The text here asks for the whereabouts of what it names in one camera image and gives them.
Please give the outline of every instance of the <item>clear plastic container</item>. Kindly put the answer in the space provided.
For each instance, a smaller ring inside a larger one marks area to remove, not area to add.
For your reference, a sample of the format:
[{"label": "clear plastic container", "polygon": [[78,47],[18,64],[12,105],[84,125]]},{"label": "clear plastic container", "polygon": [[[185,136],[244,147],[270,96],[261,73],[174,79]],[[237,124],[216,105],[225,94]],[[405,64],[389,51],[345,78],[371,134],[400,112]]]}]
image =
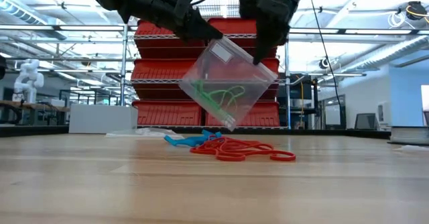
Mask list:
[{"label": "clear plastic container", "polygon": [[223,38],[212,40],[180,88],[233,131],[277,78],[238,45]]}]

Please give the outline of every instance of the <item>blue plastic piece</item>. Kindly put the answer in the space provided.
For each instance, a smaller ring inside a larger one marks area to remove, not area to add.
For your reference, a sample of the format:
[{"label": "blue plastic piece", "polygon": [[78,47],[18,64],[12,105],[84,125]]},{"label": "blue plastic piece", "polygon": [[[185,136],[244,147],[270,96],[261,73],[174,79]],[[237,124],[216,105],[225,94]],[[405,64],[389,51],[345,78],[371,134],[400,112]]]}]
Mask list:
[{"label": "blue plastic piece", "polygon": [[211,133],[205,129],[202,130],[202,136],[197,137],[187,137],[186,139],[172,139],[170,136],[166,135],[164,139],[173,146],[185,145],[190,147],[196,147],[202,145],[205,141],[209,139],[215,139],[222,137],[220,132]]}]

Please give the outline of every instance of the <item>white humanoid robot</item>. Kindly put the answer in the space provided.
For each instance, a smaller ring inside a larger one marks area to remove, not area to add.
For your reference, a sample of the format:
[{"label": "white humanoid robot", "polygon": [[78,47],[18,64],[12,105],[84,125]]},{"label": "white humanoid robot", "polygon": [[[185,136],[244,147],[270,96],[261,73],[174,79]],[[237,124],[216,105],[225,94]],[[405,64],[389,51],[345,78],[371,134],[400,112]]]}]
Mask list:
[{"label": "white humanoid robot", "polygon": [[[36,102],[36,88],[43,87],[44,77],[42,73],[38,73],[39,60],[25,60],[21,64],[19,76],[15,80],[13,86],[13,100],[26,101],[27,103]],[[24,99],[24,93],[27,93],[27,99]]]}]

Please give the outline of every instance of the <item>metal pole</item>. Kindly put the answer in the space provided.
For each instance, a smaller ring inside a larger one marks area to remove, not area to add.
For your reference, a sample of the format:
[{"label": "metal pole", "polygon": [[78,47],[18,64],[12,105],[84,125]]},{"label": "metal pole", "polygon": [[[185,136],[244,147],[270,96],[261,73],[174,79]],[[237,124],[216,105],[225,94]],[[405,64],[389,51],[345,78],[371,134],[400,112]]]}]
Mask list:
[{"label": "metal pole", "polygon": [[127,41],[128,25],[123,26],[123,47],[122,47],[122,67],[121,67],[121,106],[125,106],[125,70],[127,68]]},{"label": "metal pole", "polygon": [[286,69],[286,117],[288,119],[288,129],[291,129],[290,121],[290,71],[289,71],[289,40],[284,44],[284,68]]}]

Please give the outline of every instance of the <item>red cable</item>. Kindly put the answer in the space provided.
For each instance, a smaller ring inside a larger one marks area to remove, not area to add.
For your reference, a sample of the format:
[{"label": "red cable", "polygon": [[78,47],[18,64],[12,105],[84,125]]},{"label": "red cable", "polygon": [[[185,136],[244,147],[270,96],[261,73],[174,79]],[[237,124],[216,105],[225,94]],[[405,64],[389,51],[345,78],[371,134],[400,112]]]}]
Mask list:
[{"label": "red cable", "polygon": [[244,161],[246,156],[257,154],[269,155],[271,160],[276,161],[293,161],[296,159],[294,153],[275,150],[270,144],[263,144],[258,141],[243,141],[229,137],[210,138],[201,146],[191,148],[190,152],[214,155],[217,160],[235,162]]}]

